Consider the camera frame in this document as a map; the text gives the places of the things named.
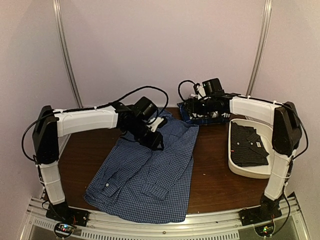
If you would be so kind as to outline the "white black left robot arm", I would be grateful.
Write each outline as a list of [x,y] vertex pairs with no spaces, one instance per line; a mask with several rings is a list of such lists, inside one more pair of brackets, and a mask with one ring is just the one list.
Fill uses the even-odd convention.
[[33,160],[49,201],[46,216],[71,222],[84,220],[89,214],[85,210],[71,209],[66,201],[58,167],[59,138],[96,129],[120,129],[131,133],[134,140],[144,147],[153,151],[163,150],[163,136],[157,128],[164,124],[164,119],[152,118],[157,109],[146,97],[134,105],[116,101],[81,109],[54,110],[49,105],[44,106],[34,124],[32,140],[35,150]]

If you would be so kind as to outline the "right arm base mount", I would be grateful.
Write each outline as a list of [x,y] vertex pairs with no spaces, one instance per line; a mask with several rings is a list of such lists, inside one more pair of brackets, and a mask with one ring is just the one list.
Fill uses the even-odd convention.
[[282,212],[278,209],[271,213],[263,213],[260,206],[253,208],[244,208],[238,212],[242,226],[255,225],[266,221],[271,221],[272,218],[282,216]]

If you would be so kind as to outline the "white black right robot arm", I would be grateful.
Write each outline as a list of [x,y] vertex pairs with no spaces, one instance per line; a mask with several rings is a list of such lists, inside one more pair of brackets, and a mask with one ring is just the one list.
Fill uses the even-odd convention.
[[261,221],[276,215],[305,133],[295,105],[235,93],[197,94],[184,105],[192,119],[236,116],[228,125],[229,169],[247,178],[267,179],[260,206],[252,214]]

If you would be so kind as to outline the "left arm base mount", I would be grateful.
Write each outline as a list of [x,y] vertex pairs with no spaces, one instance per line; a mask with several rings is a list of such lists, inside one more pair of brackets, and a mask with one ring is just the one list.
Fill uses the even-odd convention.
[[89,218],[87,210],[67,206],[50,205],[45,216],[49,219],[74,226],[86,227]]

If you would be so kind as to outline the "blue checked long sleeve shirt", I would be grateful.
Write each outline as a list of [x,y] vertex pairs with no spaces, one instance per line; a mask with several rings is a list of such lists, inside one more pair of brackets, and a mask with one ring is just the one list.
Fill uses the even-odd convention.
[[199,127],[168,111],[162,116],[167,119],[159,129],[164,149],[142,146],[130,133],[119,138],[86,188],[83,198],[89,205],[137,223],[185,220]]

